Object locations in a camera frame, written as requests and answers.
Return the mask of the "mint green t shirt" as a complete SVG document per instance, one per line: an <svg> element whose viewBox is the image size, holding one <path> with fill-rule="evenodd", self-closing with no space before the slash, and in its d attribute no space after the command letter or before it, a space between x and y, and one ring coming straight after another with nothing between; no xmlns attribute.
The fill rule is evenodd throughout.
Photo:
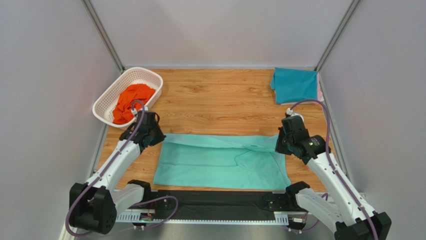
<svg viewBox="0 0 426 240"><path fill-rule="evenodd" d="M169 133L153 177L156 185L284 191L291 185L274 136Z"/></svg>

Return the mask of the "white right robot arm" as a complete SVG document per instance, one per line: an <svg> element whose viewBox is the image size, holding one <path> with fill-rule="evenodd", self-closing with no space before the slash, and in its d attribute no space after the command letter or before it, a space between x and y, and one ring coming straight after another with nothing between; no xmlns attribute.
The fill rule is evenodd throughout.
<svg viewBox="0 0 426 240"><path fill-rule="evenodd" d="M281 122L275 151L302 160L334 201L329 203L300 181L286 187L288 203L313 214L336 240L385 240L391 218L386 212L377 212L356 190L342 173L327 141L320 135L310 136L299 115L287 114Z"/></svg>

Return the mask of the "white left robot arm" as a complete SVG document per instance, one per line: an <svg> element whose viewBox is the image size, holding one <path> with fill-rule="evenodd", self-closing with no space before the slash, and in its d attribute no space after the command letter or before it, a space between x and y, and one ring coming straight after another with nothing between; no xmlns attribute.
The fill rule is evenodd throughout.
<svg viewBox="0 0 426 240"><path fill-rule="evenodd" d="M69 191L69 210L65 228L74 237L92 233L108 234L119 214L144 198L142 181L132 180L115 191L131 163L147 148L165 140L160 116L154 111L140 110L136 122L120 136L115 150L106 162L84 183L75 183Z"/></svg>

